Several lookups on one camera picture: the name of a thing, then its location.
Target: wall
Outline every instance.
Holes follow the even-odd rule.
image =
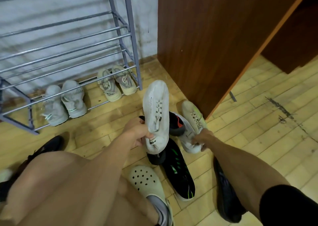
[[[125,0],[115,0],[115,5],[119,14],[127,20]],[[139,58],[157,54],[157,10],[158,0],[132,0],[134,26],[137,36],[138,55]],[[67,19],[82,17],[95,13],[110,10],[108,0],[13,0],[2,2],[0,6],[0,33],[17,31],[34,26],[45,25]],[[0,40],[0,57],[10,55],[12,53],[25,51],[31,48],[40,47],[47,44],[57,43],[108,28],[114,27],[111,15],[82,20],[74,23],[64,24],[47,29],[28,32],[25,34],[14,35]],[[63,44],[57,47],[36,51],[25,54],[5,61],[0,61],[0,69],[10,68],[15,65],[33,61],[38,58],[54,55],[85,45],[97,43],[111,37],[117,36],[116,31],[106,34],[78,40],[76,42]],[[130,38],[125,38],[124,42],[131,49]],[[75,52],[70,55],[50,59],[24,68],[16,69],[2,73],[2,77],[7,77],[12,72],[23,72],[34,67],[39,67],[57,60],[68,58],[76,54],[96,50],[104,47],[105,44],[90,49]],[[8,79],[10,83],[17,83],[22,80],[33,78],[47,72],[55,71],[60,68],[69,67],[93,58],[100,57],[105,52],[98,52],[88,57],[73,59],[65,63],[60,63],[51,67],[43,68],[40,71],[33,71],[18,77]],[[80,78],[84,75],[95,72],[98,68],[105,65],[111,65],[114,61],[121,59],[121,54],[113,55],[104,59],[87,63],[82,66],[68,69],[57,74],[46,76],[41,79],[22,84],[18,88],[26,93],[30,93],[37,88],[45,88],[50,84],[60,83],[69,78]],[[5,98],[13,96],[14,93],[5,90]]]

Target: brown wooden panel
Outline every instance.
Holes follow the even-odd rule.
[[[318,0],[303,0],[262,55],[286,73],[318,55]]]
[[[159,0],[158,59],[208,117],[301,0]]]

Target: shoe rack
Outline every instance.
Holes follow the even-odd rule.
[[[0,0],[0,6],[1,6],[1,2],[4,2],[4,1],[9,1],[9,0]],[[42,47],[31,48],[31,49],[26,50],[26,51],[22,51],[22,52],[18,52],[18,53],[14,53],[14,54],[8,55],[8,56],[0,57],[0,61],[3,61],[3,60],[6,60],[6,59],[17,57],[17,56],[21,56],[21,55],[24,55],[24,54],[27,54],[27,53],[40,51],[40,50],[45,50],[45,49],[49,49],[49,48],[52,48],[52,47],[55,47],[55,46],[58,46],[58,45],[62,45],[62,44],[74,42],[74,41],[77,41],[77,40],[85,39],[85,38],[88,38],[88,37],[91,37],[91,36],[100,35],[100,34],[104,34],[104,33],[111,32],[111,31],[116,31],[117,32],[117,36],[116,37],[108,39],[108,40],[100,41],[100,42],[94,43],[94,44],[87,44],[84,47],[80,47],[80,48],[69,50],[69,51],[64,51],[64,52],[56,54],[56,55],[52,55],[52,56],[45,57],[45,58],[39,58],[39,59],[36,59],[34,61],[31,61],[31,62],[15,65],[15,66],[12,66],[10,68],[6,68],[6,69],[0,70],[0,120],[8,122],[10,124],[13,124],[14,126],[16,126],[18,128],[21,128],[23,130],[26,130],[26,131],[28,131],[28,132],[30,132],[32,134],[35,134],[35,135],[39,134],[38,131],[40,129],[46,127],[46,126],[49,126],[49,124],[41,126],[41,127],[38,127],[38,128],[35,128],[34,123],[33,123],[33,118],[32,118],[32,106],[37,104],[37,103],[43,102],[45,100],[48,100],[48,99],[50,99],[52,97],[64,94],[64,93],[66,93],[68,91],[72,91],[73,89],[67,90],[67,91],[63,91],[63,92],[60,92],[60,93],[55,94],[53,96],[49,96],[49,97],[45,97],[45,98],[42,95],[36,96],[34,98],[30,98],[28,95],[26,95],[21,90],[19,90],[17,88],[17,86],[20,86],[20,85],[28,83],[30,81],[33,81],[33,80],[36,80],[36,79],[39,79],[39,78],[42,78],[42,77],[45,77],[45,76],[49,76],[49,75],[52,75],[52,74],[55,74],[55,73],[58,73],[58,72],[61,72],[61,71],[64,71],[64,70],[72,69],[72,68],[75,68],[77,66],[80,66],[80,65],[83,65],[83,64],[98,60],[98,59],[102,59],[102,58],[105,58],[105,57],[108,57],[108,56],[112,56],[112,55],[115,55],[115,54],[122,54],[122,58],[123,58],[123,61],[124,61],[123,67],[125,68],[124,70],[118,71],[118,72],[113,73],[113,74],[108,75],[108,76],[104,76],[104,77],[99,78],[99,79],[97,79],[97,77],[95,76],[95,77],[86,79],[84,81],[80,81],[79,82],[79,86],[77,88],[83,87],[85,85],[88,85],[90,83],[96,82],[96,81],[101,80],[101,79],[104,79],[106,77],[113,76],[113,75],[118,74],[120,72],[135,68],[136,72],[137,72],[137,75],[135,75],[132,71],[130,71],[130,73],[133,75],[133,78],[134,78],[135,82],[137,83],[137,88],[142,90],[141,75],[140,75],[138,53],[137,53],[136,35],[135,35],[135,29],[134,29],[134,25],[133,25],[133,11],[132,11],[132,6],[131,6],[131,0],[125,0],[127,16],[128,16],[128,22],[126,22],[122,18],[122,16],[120,16],[118,14],[118,12],[116,11],[114,0],[109,0],[109,3],[110,3],[110,8],[111,8],[110,11],[105,11],[105,12],[98,13],[98,14],[91,14],[91,15],[88,15],[88,16],[79,17],[79,18],[76,18],[76,19],[58,21],[58,22],[51,23],[51,24],[46,24],[46,25],[37,26],[37,27],[33,27],[33,28],[26,28],[26,29],[23,29],[23,30],[13,31],[13,32],[5,33],[5,34],[0,34],[0,39],[2,39],[2,38],[9,37],[9,36],[12,36],[12,35],[28,33],[28,32],[31,32],[31,31],[41,30],[41,29],[45,29],[45,28],[49,28],[49,27],[54,27],[54,26],[58,26],[58,25],[62,25],[62,24],[67,24],[67,23],[76,23],[77,21],[81,21],[81,20],[85,20],[85,19],[91,19],[91,18],[103,16],[103,15],[112,15],[113,22],[114,22],[113,24],[115,26],[113,28],[110,28],[110,29],[107,29],[107,30],[103,30],[103,31],[100,31],[100,32],[97,32],[97,33],[94,33],[94,34],[88,34],[88,35],[81,36],[81,37],[78,37],[78,38],[75,38],[75,39],[70,39],[70,40],[67,40],[67,41],[61,41],[61,42],[55,43],[55,44],[47,44],[47,45],[42,46]],[[126,30],[128,32],[125,33],[125,34],[122,34],[121,33],[121,29],[124,29],[124,28],[126,28]],[[125,44],[123,42],[123,38],[125,38],[125,37],[130,37],[130,39],[131,39],[132,53],[128,50],[128,48],[125,46]],[[107,46],[107,43],[112,42],[112,41],[117,41],[118,43],[115,44],[115,45]],[[92,50],[90,52],[85,52],[83,54],[72,56],[72,57],[69,57],[69,58],[66,58],[66,59],[58,60],[56,62],[49,63],[49,64],[46,64],[46,65],[43,65],[43,66],[40,66],[40,67],[37,67],[37,68],[32,68],[30,70],[24,71],[23,73],[15,73],[14,72],[13,75],[11,75],[11,76],[1,77],[1,74],[4,73],[4,72],[14,71],[14,70],[16,70],[18,68],[26,67],[28,65],[32,65],[32,64],[35,64],[35,63],[38,63],[38,62],[41,62],[41,61],[45,61],[45,60],[49,60],[49,59],[52,59],[52,58],[58,58],[59,56],[64,56],[64,55],[68,55],[68,54],[71,55],[74,52],[78,52],[78,51],[81,51],[81,50],[84,50],[84,49],[87,49],[87,48],[93,48],[94,46],[97,46],[97,45],[100,45],[100,44],[105,44],[105,47],[102,48],[102,49]],[[83,56],[86,56],[86,55],[89,55],[89,54],[92,54],[92,53],[95,53],[95,52],[98,52],[98,51],[101,51],[101,50],[108,51],[109,49],[112,49],[112,51],[113,51],[113,49],[117,49],[117,51],[113,52],[113,53],[109,53],[107,55],[104,55],[104,56],[96,58],[96,59],[92,59],[92,60],[86,61],[84,63],[72,65],[70,67],[63,68],[63,69],[58,69],[56,71],[52,71],[52,72],[49,72],[47,74],[44,74],[44,75],[41,75],[41,76],[37,76],[37,77],[31,78],[31,79],[26,79],[26,80],[21,81],[19,83],[15,83],[15,84],[11,84],[10,83],[10,78],[12,78],[12,77],[19,76],[21,74],[25,74],[25,73],[28,73],[28,72],[31,72],[31,71],[41,70],[42,68],[50,67],[50,66],[53,66],[53,65],[65,62],[65,61],[69,61],[69,60],[72,60],[72,59],[83,57]],[[132,66],[129,66],[128,59],[130,59],[133,62]],[[22,97],[25,100],[25,102],[26,102],[25,105],[20,106],[18,108],[14,108],[14,109],[12,109],[10,111],[3,112],[2,109],[3,109],[4,101],[3,101],[3,96],[2,95],[3,95],[4,90],[11,90],[11,91],[15,92],[16,94],[18,94],[18,96]],[[109,101],[102,102],[102,103],[100,103],[100,104],[98,104],[96,106],[88,108],[88,110],[94,109],[94,108],[96,108],[98,106],[101,106],[101,105],[103,105],[105,103],[108,103],[108,102]],[[18,110],[21,110],[23,108],[28,108],[28,110],[27,110],[27,113],[28,113],[28,125],[22,124],[22,123],[20,123],[20,122],[18,122],[16,120],[14,120],[13,118],[10,118],[10,116],[9,116],[10,113],[18,111]]]

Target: rack shelf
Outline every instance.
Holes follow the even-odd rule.
[[[54,44],[47,44],[47,45],[44,45],[44,46],[41,46],[41,47],[31,48],[31,49],[28,49],[28,50],[25,50],[25,51],[21,51],[21,52],[17,52],[17,53],[13,53],[13,54],[10,54],[10,55],[7,55],[7,56],[0,57],[0,61],[4,61],[4,60],[7,60],[7,59],[18,57],[18,56],[25,55],[25,54],[28,54],[28,53],[41,51],[41,50],[49,49],[49,48],[56,47],[56,46],[59,46],[59,45],[63,45],[63,44],[71,43],[71,42],[74,42],[74,41],[86,39],[86,38],[89,38],[89,37],[105,34],[105,33],[111,32],[111,31],[116,31],[117,32],[117,36],[116,37],[113,37],[113,38],[110,38],[110,39],[107,39],[107,40],[103,40],[103,41],[100,41],[100,42],[97,42],[97,43],[93,43],[93,44],[88,44],[88,45],[85,45],[85,46],[82,46],[82,47],[79,47],[79,48],[76,48],[76,49],[72,49],[72,50],[69,50],[69,51],[63,51],[61,53],[54,54],[54,55],[51,55],[51,56],[38,58],[38,59],[35,59],[33,61],[30,61],[30,62],[26,62],[26,63],[19,64],[19,65],[14,65],[14,66],[12,66],[10,68],[6,68],[6,69],[0,70],[0,120],[8,122],[10,124],[13,124],[13,125],[21,128],[21,129],[24,129],[24,130],[26,130],[26,131],[28,131],[28,132],[30,132],[32,134],[37,135],[39,133],[38,131],[40,129],[42,129],[42,128],[46,127],[46,126],[49,126],[49,125],[47,124],[47,125],[43,125],[43,126],[40,126],[38,128],[35,128],[34,121],[33,121],[33,118],[32,118],[32,106],[35,105],[35,104],[44,102],[44,101],[46,101],[46,100],[48,100],[50,98],[53,98],[55,96],[64,94],[64,93],[69,92],[71,90],[74,90],[74,88],[71,89],[71,90],[60,92],[60,93],[55,94],[53,96],[45,97],[45,98],[43,98],[42,95],[36,96],[34,98],[30,98],[28,95],[26,95],[21,90],[19,90],[17,88],[17,86],[20,86],[22,84],[31,82],[33,80],[37,80],[37,79],[43,78],[45,76],[53,75],[53,74],[56,74],[56,73],[59,73],[59,72],[62,72],[62,71],[68,70],[68,69],[72,69],[72,68],[75,68],[75,67],[78,67],[78,66],[81,66],[81,65],[96,61],[96,60],[100,60],[102,58],[109,57],[109,56],[112,56],[112,55],[115,55],[115,54],[122,54],[122,58],[123,58],[123,61],[124,61],[124,68],[125,68],[124,70],[118,71],[118,72],[113,73],[113,74],[108,75],[108,76],[104,76],[104,77],[99,78],[99,79],[97,79],[97,77],[92,77],[92,78],[86,79],[84,81],[79,82],[79,86],[77,88],[83,87],[83,86],[88,85],[88,84],[93,83],[93,82],[97,82],[98,80],[102,80],[104,78],[107,78],[109,76],[113,76],[113,75],[118,74],[120,72],[129,70],[130,74],[133,76],[135,82],[137,83],[137,88],[142,90],[141,75],[140,75],[138,53],[137,53],[137,43],[136,43],[135,30],[134,30],[134,25],[133,25],[133,13],[132,13],[132,7],[131,7],[131,0],[125,0],[127,16],[128,16],[128,23],[126,23],[125,20],[116,11],[114,0],[109,0],[109,3],[110,3],[110,7],[111,7],[110,11],[97,13],[97,14],[92,14],[92,15],[88,15],[88,16],[83,16],[83,17],[79,17],[79,18],[75,18],[75,19],[68,19],[68,20],[59,21],[59,22],[56,22],[56,23],[50,23],[50,24],[46,24],[46,25],[42,25],[42,26],[27,28],[27,29],[23,29],[23,30],[9,32],[9,33],[0,34],[0,39],[2,39],[2,38],[6,38],[6,37],[9,37],[9,36],[12,36],[12,35],[19,35],[19,34],[23,34],[23,33],[36,31],[36,30],[42,30],[42,29],[46,29],[46,28],[50,28],[50,27],[54,27],[54,26],[59,26],[59,25],[62,25],[62,24],[67,24],[67,23],[75,23],[75,22],[78,22],[78,21],[81,21],[81,20],[91,19],[91,18],[100,17],[100,16],[104,16],[104,15],[112,15],[113,22],[115,24],[115,27],[107,29],[107,30],[99,31],[99,32],[96,32],[96,33],[93,33],[93,34],[88,34],[88,35],[81,36],[81,37],[74,38],[74,39],[60,41],[60,42],[54,43]],[[125,33],[125,34],[122,35],[121,34],[121,29],[126,29],[128,31],[128,33]],[[123,42],[123,38],[126,38],[126,37],[130,37],[130,39],[131,39],[132,53],[129,51],[129,49],[126,47],[126,45]],[[61,59],[61,60],[58,60],[58,61],[54,61],[54,62],[45,64],[45,65],[38,66],[36,68],[31,68],[31,69],[28,69],[28,70],[23,71],[23,72],[13,72],[13,74],[8,75],[8,76],[2,76],[1,75],[2,73],[5,73],[5,72],[14,71],[14,70],[19,69],[19,68],[27,67],[27,66],[30,66],[30,65],[33,65],[33,64],[36,64],[36,63],[40,63],[40,62],[49,60],[49,59],[54,59],[54,58],[58,58],[58,57],[61,57],[61,56],[65,56],[65,55],[68,55],[68,54],[71,54],[71,53],[74,53],[74,52],[86,50],[86,49],[89,49],[89,48],[92,48],[92,47],[95,47],[95,46],[98,46],[98,45],[104,45],[104,44],[107,44],[107,43],[113,42],[113,41],[117,41],[118,43],[111,44],[109,46],[106,46],[106,47],[103,47],[103,48],[99,48],[99,49],[96,49],[96,50],[80,53],[80,54],[77,54],[77,55],[74,55],[74,56],[71,56],[71,57],[68,57],[68,58],[64,58],[64,59]],[[42,75],[39,75],[39,76],[35,76],[35,77],[29,78],[29,79],[24,79],[23,81],[18,82],[18,83],[11,84],[8,81],[8,80],[10,80],[13,77],[17,77],[17,76],[20,76],[20,75],[25,75],[27,73],[30,73],[30,72],[33,72],[33,71],[37,71],[37,70],[41,70],[43,68],[48,68],[48,67],[60,64],[60,63],[64,63],[64,62],[73,60],[73,59],[77,59],[77,58],[81,58],[81,57],[85,58],[85,56],[87,56],[87,55],[91,55],[91,54],[94,54],[94,53],[97,53],[97,52],[100,52],[100,51],[105,51],[105,52],[107,52],[107,54],[103,55],[103,56],[100,56],[100,57],[97,57],[97,58],[94,58],[94,59],[87,60],[87,61],[82,62],[82,63],[78,63],[78,64],[75,64],[75,65],[69,66],[69,67],[65,67],[65,68],[62,68],[62,69],[57,69],[57,70],[54,70],[52,72],[48,72],[48,73],[45,73],[45,74],[42,74]],[[133,66],[129,66],[127,57],[130,60],[132,60]],[[131,71],[131,69],[133,69],[133,68],[135,68],[137,75],[135,75]],[[26,104],[23,105],[23,106],[19,106],[17,108],[14,108],[12,110],[4,112],[3,111],[3,103],[4,103],[4,101],[3,101],[3,91],[5,91],[5,90],[11,90],[11,91],[15,92],[16,94],[18,94],[18,96],[22,97],[26,101]],[[103,105],[105,103],[108,103],[108,102],[109,101],[102,102],[102,103],[100,103],[98,105],[95,105],[95,106],[93,106],[91,108],[88,108],[88,110],[91,110],[93,108],[96,108],[96,107],[101,106],[101,105]],[[28,125],[22,124],[22,123],[16,121],[15,119],[13,119],[13,118],[11,118],[9,116],[10,113],[16,112],[16,111],[24,109],[24,108],[28,109]]]

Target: gray sock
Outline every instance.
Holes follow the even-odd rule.
[[[153,206],[158,212],[158,224],[160,226],[169,226],[169,223],[172,221],[172,218],[170,216],[168,207],[157,196],[149,195],[147,199],[153,204]]]

